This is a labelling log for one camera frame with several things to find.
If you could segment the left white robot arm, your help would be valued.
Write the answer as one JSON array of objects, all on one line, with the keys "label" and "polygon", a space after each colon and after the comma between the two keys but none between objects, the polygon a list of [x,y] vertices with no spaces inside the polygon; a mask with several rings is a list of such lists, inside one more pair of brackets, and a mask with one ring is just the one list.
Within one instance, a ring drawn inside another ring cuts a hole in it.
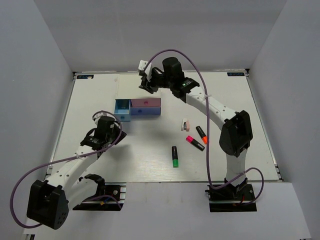
[{"label": "left white robot arm", "polygon": [[85,200],[105,197],[105,179],[87,173],[111,146],[118,144],[126,133],[114,116],[95,115],[96,128],[90,130],[74,153],[74,160],[63,166],[47,179],[36,180],[30,188],[26,216],[51,229],[59,229],[69,211]]}]

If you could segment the light blue drawer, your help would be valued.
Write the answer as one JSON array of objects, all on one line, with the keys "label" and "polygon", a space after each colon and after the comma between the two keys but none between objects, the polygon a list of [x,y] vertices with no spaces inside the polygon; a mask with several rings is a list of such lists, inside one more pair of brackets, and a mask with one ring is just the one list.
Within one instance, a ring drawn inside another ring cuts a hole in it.
[{"label": "light blue drawer", "polygon": [[114,115],[121,122],[131,121],[131,100],[130,99],[116,99],[114,107]]}]

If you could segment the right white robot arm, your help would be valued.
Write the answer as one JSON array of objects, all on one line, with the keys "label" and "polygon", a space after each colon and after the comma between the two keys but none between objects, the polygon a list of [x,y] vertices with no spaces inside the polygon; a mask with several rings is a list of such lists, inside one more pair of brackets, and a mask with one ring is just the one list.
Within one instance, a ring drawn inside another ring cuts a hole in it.
[{"label": "right white robot arm", "polygon": [[160,88],[170,89],[176,98],[205,114],[208,123],[216,124],[220,130],[219,146],[226,154],[223,187],[229,198],[238,199],[248,183],[245,173],[246,155],[253,139],[250,115],[244,110],[238,112],[228,108],[211,97],[205,91],[204,84],[185,76],[176,57],[166,58],[162,65],[163,70],[160,70],[147,61],[139,62],[140,88],[150,94]]}]

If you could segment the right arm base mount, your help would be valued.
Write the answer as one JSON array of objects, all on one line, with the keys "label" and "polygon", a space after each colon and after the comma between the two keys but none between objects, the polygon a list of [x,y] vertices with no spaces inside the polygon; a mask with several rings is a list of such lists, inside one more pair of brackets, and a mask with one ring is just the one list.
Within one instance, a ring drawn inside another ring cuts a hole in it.
[{"label": "right arm base mount", "polygon": [[251,184],[247,184],[236,195],[226,187],[213,190],[208,186],[208,189],[204,192],[208,196],[209,211],[211,213],[244,213],[257,211],[256,203],[253,202],[255,193]]}]

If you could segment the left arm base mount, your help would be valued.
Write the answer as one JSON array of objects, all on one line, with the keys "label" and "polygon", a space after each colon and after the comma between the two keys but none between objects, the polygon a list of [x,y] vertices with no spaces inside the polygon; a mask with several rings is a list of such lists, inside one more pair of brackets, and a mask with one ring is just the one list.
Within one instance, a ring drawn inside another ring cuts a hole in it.
[{"label": "left arm base mount", "polygon": [[120,211],[126,183],[109,183],[97,174],[81,176],[66,193],[70,211]]}]

